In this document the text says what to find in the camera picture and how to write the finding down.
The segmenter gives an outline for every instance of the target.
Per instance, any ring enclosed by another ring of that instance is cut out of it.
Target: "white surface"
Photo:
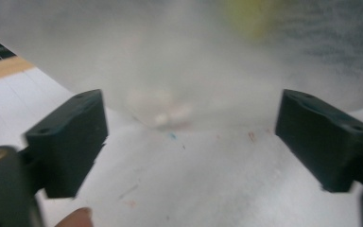
[[[363,1],[4,0],[0,43],[153,128],[271,125],[283,88],[363,108]]]
[[[38,69],[0,79],[0,145],[23,147],[21,133],[70,96]],[[78,197],[39,193],[47,226],[80,206],[97,227],[359,226],[361,188],[321,191],[272,129],[160,132],[107,116],[110,137]]]

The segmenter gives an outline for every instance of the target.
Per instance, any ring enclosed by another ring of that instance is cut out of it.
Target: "finger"
[[[56,227],[94,227],[91,215],[92,210],[90,208],[79,208],[59,222]]]

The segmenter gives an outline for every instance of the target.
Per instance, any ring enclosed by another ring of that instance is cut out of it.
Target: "black plastic bracket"
[[[309,94],[284,90],[276,135],[325,190],[348,192],[353,181],[363,184],[363,123],[348,114]]]
[[[0,146],[0,227],[43,226],[34,194],[75,197],[107,136],[102,94],[93,90],[27,131],[24,150]]]

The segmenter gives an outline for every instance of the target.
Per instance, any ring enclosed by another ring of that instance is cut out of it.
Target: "wooden edge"
[[[11,57],[0,61],[0,78],[25,71],[35,67],[30,62],[20,58]]]

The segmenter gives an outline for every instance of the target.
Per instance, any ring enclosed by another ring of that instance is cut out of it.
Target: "blue mark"
[[[167,136],[169,136],[171,139],[174,139],[174,140],[178,139],[178,137],[173,132],[169,133]]]

